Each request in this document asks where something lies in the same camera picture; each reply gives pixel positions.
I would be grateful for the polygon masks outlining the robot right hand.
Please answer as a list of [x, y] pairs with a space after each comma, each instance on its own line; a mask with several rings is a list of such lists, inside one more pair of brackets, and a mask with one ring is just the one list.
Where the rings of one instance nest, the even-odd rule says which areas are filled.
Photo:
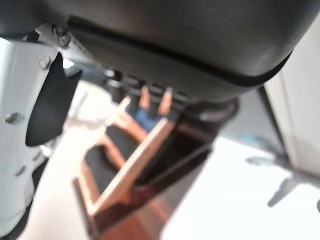
[[17, 239], [81, 80], [111, 95], [74, 186], [93, 240], [159, 239], [239, 96], [286, 64], [317, 0], [3, 0], [0, 237]]

